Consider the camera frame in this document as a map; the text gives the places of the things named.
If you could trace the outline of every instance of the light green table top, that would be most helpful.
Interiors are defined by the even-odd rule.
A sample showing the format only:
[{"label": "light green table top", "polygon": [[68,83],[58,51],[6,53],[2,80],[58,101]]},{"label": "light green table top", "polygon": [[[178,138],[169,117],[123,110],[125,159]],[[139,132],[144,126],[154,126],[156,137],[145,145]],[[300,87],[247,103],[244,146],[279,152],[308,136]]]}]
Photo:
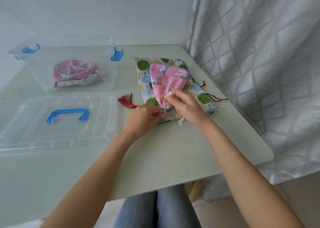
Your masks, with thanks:
[{"label": "light green table top", "polygon": [[[133,93],[134,104],[143,99],[136,77],[134,56],[179,58],[186,62],[204,90],[224,98],[198,65],[179,45],[119,46],[124,56],[118,63],[114,90],[117,97]],[[46,96],[26,69],[19,72],[0,93],[0,129],[28,98]],[[217,103],[222,113],[212,119],[253,163],[270,161],[273,152],[229,101]],[[119,107],[117,132],[130,109]],[[100,156],[100,147],[36,153],[0,158],[0,227],[46,217],[60,199]],[[192,124],[177,121],[156,126],[136,141],[120,166],[109,200],[120,199],[221,173],[207,139]]]}]

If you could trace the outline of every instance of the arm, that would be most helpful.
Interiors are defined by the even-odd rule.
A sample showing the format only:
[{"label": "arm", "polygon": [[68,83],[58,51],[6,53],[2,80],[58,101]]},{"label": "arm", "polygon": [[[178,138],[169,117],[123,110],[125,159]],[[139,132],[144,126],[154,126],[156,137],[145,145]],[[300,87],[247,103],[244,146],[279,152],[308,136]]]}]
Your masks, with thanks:
[{"label": "arm", "polygon": [[290,206],[264,176],[236,148],[227,135],[186,93],[173,90],[169,101],[178,114],[202,131],[224,173],[234,200],[251,228],[304,227]]},{"label": "arm", "polygon": [[123,131],[62,198],[41,227],[93,227],[127,150],[164,116],[160,108],[149,105],[132,110]]}]

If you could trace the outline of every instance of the curtain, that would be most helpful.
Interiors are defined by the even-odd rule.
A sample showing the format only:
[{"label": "curtain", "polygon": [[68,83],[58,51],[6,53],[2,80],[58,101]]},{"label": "curtain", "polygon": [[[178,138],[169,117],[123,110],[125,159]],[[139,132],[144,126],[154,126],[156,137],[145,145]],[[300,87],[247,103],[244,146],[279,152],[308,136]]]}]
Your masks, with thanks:
[{"label": "curtain", "polygon": [[[320,171],[320,0],[194,0],[187,50],[274,151],[278,184]],[[223,175],[205,200],[229,196]]]}]

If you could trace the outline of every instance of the person's right hand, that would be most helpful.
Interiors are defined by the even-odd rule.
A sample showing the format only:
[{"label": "person's right hand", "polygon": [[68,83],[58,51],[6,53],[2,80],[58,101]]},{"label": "person's right hand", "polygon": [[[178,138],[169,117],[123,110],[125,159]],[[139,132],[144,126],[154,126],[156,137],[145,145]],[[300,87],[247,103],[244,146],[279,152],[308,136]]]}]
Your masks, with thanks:
[{"label": "person's right hand", "polygon": [[202,129],[202,126],[210,121],[210,118],[203,111],[198,101],[191,95],[176,89],[171,91],[171,93],[172,96],[164,97],[164,94],[160,98],[163,99],[163,102],[169,102],[171,105],[174,105],[179,116],[184,117],[199,129]]}]

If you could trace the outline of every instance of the hand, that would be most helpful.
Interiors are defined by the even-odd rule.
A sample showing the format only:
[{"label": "hand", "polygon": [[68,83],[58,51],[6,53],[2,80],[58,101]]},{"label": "hand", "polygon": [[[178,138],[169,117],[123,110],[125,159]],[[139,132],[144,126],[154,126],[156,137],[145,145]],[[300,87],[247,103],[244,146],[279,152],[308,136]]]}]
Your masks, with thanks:
[{"label": "hand", "polygon": [[143,104],[133,109],[124,125],[122,132],[129,134],[133,141],[138,140],[165,118],[164,112],[156,107]]},{"label": "hand", "polygon": [[169,102],[171,105],[174,105],[179,116],[184,117],[200,130],[204,124],[211,121],[199,105],[198,101],[191,95],[176,89],[171,91],[171,93],[172,96],[167,96],[165,98],[164,94],[161,95],[160,98],[163,99],[163,102]]}]

